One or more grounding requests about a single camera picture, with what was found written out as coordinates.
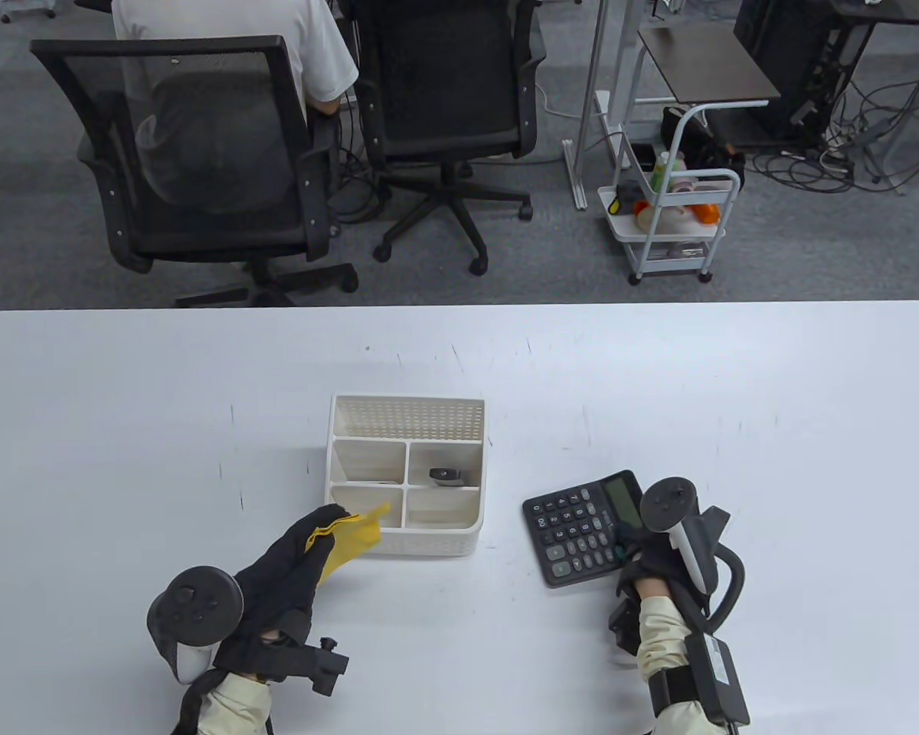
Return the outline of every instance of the computer tower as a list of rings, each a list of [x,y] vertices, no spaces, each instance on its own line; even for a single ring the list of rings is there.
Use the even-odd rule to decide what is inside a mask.
[[[837,0],[743,0],[736,38],[781,95],[750,111],[771,142],[823,140],[874,27],[844,7]]]

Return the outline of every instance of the white desk organizer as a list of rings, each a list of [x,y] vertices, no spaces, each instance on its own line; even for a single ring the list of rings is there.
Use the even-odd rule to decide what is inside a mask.
[[[335,395],[326,501],[352,514],[392,505],[373,554],[471,554],[483,524],[486,427],[480,400]],[[464,486],[437,486],[432,468],[460,470]]]

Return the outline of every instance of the chair base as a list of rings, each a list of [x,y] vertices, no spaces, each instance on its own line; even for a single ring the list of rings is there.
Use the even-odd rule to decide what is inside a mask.
[[[250,307],[292,307],[296,304],[287,295],[289,291],[317,290],[334,283],[339,284],[345,293],[354,293],[358,290],[358,272],[350,263],[273,276],[268,269],[268,260],[260,259],[249,260],[246,270],[252,273],[252,285],[182,296],[175,300],[177,308],[190,309],[243,302]]]
[[[459,225],[466,232],[473,247],[476,248],[476,258],[469,265],[469,271],[474,276],[483,276],[487,273],[487,267],[490,260],[487,256],[487,245],[480,236],[473,218],[466,209],[464,199],[478,199],[488,202],[520,202],[520,211],[518,217],[524,221],[530,221],[534,216],[534,208],[531,206],[531,195],[526,191],[515,189],[506,189],[497,186],[482,186],[474,183],[457,181],[457,169],[462,164],[442,164],[440,167],[440,180],[420,181],[420,179],[406,178],[406,176],[382,175],[378,183],[383,192],[387,192],[388,187],[394,186],[407,191],[416,191],[425,194],[425,198],[415,205],[406,216],[402,217],[382,238],[381,244],[374,249],[374,259],[379,263],[386,263],[392,256],[392,243],[401,235],[411,230],[415,224],[420,223],[433,211],[439,207],[449,207],[459,220]]]

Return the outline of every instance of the black glove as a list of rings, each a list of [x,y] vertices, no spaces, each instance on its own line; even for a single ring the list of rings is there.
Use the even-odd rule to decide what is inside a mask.
[[[221,642],[214,657],[215,668],[249,673],[282,681],[285,676],[259,671],[273,652],[286,654],[287,647],[306,643],[312,618],[316,585],[334,547],[333,536],[320,536],[306,550],[306,540],[317,528],[327,528],[349,513],[340,505],[323,505],[299,519],[268,548],[252,566],[235,575],[245,599],[245,612],[238,627]],[[266,642],[263,634],[279,630],[276,641]]]
[[[616,584],[617,597],[625,594],[639,606],[640,595],[634,583],[639,579],[655,577],[665,580],[671,591],[677,592],[683,599],[687,597],[681,592],[687,593],[694,605],[708,615],[708,596],[699,592],[691,581],[681,553],[670,546],[669,535],[621,522],[616,526],[616,545],[623,556],[620,581]],[[682,588],[682,591],[675,590],[676,587]]]

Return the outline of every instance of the yellow rag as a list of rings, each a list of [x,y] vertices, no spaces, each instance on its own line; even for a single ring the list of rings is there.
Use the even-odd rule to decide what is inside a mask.
[[[321,536],[333,536],[334,548],[323,564],[323,574],[317,587],[326,581],[338,567],[343,567],[348,561],[357,559],[362,554],[373,549],[381,541],[381,526],[378,521],[383,515],[392,511],[392,505],[386,503],[380,508],[375,508],[367,515],[348,515],[347,518],[338,518],[327,528],[317,528],[306,539],[306,550]]]

